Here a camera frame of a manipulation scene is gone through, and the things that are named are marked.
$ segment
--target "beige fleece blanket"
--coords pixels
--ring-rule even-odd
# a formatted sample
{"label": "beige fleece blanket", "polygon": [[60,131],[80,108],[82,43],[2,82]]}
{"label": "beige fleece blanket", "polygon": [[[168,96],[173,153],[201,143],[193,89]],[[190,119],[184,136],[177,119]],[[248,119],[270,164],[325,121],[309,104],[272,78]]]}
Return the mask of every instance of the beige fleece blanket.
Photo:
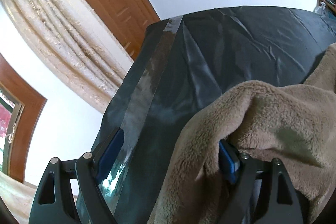
{"label": "beige fleece blanket", "polygon": [[240,152],[280,158],[294,187],[310,201],[310,223],[336,185],[336,43],[304,84],[239,84],[198,112],[174,148],[148,224],[216,223],[226,188],[218,142]]}

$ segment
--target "metal screw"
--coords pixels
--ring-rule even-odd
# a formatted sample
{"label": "metal screw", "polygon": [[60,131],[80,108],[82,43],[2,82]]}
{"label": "metal screw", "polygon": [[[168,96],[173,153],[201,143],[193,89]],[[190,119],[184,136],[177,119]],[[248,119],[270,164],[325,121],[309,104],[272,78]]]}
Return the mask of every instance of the metal screw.
{"label": "metal screw", "polygon": [[247,160],[250,156],[248,155],[248,153],[240,153],[241,158],[243,158],[244,160]]}
{"label": "metal screw", "polygon": [[278,159],[278,158],[274,158],[274,159],[273,159],[273,162],[274,162],[276,165],[281,165],[281,160]]}
{"label": "metal screw", "polygon": [[56,162],[58,162],[58,158],[52,158],[51,160],[50,160],[50,163],[51,164],[55,164]]}
{"label": "metal screw", "polygon": [[92,157],[92,153],[91,152],[86,152],[86,153],[84,153],[84,155],[83,155],[83,158],[84,159],[90,159]]}

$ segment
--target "plastic wrap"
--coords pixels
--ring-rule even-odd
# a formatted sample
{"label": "plastic wrap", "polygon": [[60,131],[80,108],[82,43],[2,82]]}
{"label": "plastic wrap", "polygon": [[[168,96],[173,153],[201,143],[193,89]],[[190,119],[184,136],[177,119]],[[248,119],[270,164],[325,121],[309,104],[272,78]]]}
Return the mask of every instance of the plastic wrap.
{"label": "plastic wrap", "polygon": [[[303,82],[334,42],[335,20],[280,7],[214,9],[150,25],[93,146],[115,127],[131,143],[101,185],[117,222],[147,222],[175,142],[195,113],[243,81]],[[85,223],[81,197],[77,208]]]}

